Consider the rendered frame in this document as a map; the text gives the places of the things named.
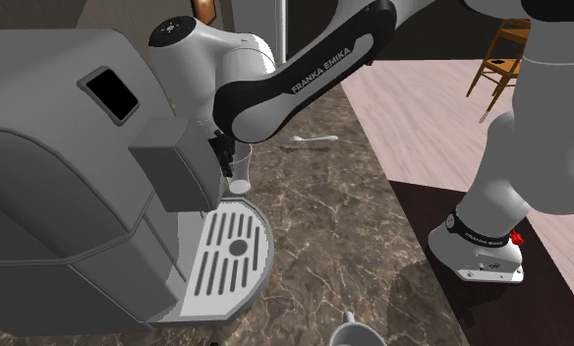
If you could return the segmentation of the white tall cup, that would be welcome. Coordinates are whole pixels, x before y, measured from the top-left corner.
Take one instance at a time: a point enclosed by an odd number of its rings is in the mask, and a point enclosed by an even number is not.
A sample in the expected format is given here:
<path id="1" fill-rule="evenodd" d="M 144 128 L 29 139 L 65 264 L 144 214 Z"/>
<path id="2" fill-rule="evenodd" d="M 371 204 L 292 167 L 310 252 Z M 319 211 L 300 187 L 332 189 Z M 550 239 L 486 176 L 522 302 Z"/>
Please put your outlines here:
<path id="1" fill-rule="evenodd" d="M 234 195 L 245 195 L 251 189 L 249 176 L 252 146 L 236 142 L 233 161 L 230 163 L 232 176 L 227 178 L 229 191 Z"/>

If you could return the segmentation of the white spoon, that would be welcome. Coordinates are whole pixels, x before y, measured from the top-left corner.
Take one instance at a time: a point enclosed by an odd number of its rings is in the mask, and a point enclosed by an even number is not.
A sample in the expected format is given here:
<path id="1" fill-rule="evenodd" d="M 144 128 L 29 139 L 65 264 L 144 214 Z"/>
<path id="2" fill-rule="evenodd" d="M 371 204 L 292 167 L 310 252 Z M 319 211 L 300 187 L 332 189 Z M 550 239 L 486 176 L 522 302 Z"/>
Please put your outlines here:
<path id="1" fill-rule="evenodd" d="M 302 138 L 299 136 L 292 136 L 287 140 L 287 143 L 309 143 L 309 142 L 334 142 L 338 141 L 339 138 L 337 136 L 322 136 L 322 137 L 315 137 L 315 138 Z"/>

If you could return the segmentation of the grey coffee machine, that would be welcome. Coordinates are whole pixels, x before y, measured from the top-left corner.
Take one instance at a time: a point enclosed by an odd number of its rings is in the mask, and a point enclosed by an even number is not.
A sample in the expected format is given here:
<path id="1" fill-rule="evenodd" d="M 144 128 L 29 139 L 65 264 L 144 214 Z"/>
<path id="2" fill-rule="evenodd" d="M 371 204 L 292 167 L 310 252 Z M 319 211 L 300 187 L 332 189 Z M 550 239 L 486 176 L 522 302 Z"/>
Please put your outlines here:
<path id="1" fill-rule="evenodd" d="M 266 217 L 227 198 L 114 29 L 0 29 L 0 330 L 146 332 L 230 321 L 272 270 Z"/>

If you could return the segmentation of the grey mug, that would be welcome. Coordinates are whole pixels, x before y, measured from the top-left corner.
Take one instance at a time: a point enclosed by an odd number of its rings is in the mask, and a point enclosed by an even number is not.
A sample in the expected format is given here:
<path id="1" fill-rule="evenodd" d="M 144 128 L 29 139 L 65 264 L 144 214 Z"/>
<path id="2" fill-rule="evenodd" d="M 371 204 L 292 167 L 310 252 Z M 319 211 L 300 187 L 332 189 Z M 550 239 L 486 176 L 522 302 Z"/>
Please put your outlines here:
<path id="1" fill-rule="evenodd" d="M 343 313 L 342 323 L 332 332 L 328 346 L 387 346 L 383 338 L 368 325 L 355 321 L 354 314 Z"/>

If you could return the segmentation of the wooden chair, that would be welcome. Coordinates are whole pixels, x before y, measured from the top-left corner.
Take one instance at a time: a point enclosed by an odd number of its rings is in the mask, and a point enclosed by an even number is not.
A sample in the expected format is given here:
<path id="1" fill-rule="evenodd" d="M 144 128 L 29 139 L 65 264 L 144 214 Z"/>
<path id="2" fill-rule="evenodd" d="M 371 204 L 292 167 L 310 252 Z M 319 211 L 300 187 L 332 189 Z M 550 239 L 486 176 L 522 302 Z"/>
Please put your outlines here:
<path id="1" fill-rule="evenodd" d="M 521 59 L 523 57 L 530 30 L 531 24 L 527 19 L 505 19 L 501 21 L 488 48 L 486 56 L 474 76 L 466 94 L 467 97 L 470 96 L 481 77 L 484 77 L 495 84 L 495 89 L 491 94 L 492 100 L 485 112 L 485 115 L 489 114 L 506 87 L 515 87 L 515 84 L 511 85 L 509 82 L 511 80 L 516 80 L 519 75 Z M 520 46 L 521 50 L 516 58 L 494 59 L 491 57 L 491 53 L 494 51 L 496 45 L 501 39 L 517 43 Z"/>

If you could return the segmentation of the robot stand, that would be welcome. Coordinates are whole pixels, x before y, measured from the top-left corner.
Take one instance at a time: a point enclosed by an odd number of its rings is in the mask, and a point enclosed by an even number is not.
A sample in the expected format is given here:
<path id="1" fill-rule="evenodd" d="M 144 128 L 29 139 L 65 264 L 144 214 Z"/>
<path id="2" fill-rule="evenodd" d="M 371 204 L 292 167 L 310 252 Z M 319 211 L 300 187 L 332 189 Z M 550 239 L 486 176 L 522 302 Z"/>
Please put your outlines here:
<path id="1" fill-rule="evenodd" d="M 520 284 L 466 282 L 428 248 L 428 234 L 462 192 L 390 183 L 470 346 L 574 346 L 574 294 L 525 218 L 516 226 L 525 278 Z"/>

